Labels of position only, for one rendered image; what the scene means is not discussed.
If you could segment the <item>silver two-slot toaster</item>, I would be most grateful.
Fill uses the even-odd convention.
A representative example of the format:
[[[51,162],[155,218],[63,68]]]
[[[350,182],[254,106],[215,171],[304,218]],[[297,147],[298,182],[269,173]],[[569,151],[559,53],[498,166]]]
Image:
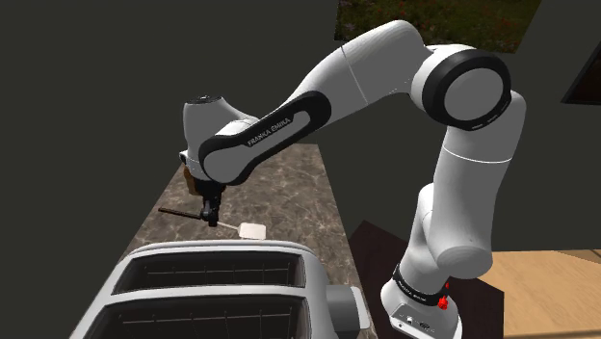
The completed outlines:
[[[359,288],[274,240],[146,245],[111,272],[69,339],[358,339]]]

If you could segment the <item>dark robot stand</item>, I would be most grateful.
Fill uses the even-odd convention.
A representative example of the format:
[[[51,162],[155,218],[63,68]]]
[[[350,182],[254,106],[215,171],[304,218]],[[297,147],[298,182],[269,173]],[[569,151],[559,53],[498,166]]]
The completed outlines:
[[[393,329],[380,301],[380,289],[402,259],[407,242],[362,222],[349,244],[378,338],[412,339]],[[449,282],[462,320],[462,339],[504,339],[504,292],[476,278],[452,277]]]

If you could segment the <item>black handled white spatula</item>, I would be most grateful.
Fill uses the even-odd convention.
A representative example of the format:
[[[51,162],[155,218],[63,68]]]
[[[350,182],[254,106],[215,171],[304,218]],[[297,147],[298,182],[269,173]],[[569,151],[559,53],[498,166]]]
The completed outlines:
[[[249,240],[266,240],[267,239],[267,226],[265,224],[254,223],[254,222],[241,222],[239,225],[231,225],[225,222],[220,222],[219,218],[211,212],[200,212],[198,215],[177,211],[170,208],[160,207],[159,212],[167,213],[179,217],[185,217],[189,219],[199,220],[207,222],[210,227],[222,226],[228,229],[236,230],[237,234],[242,239]]]

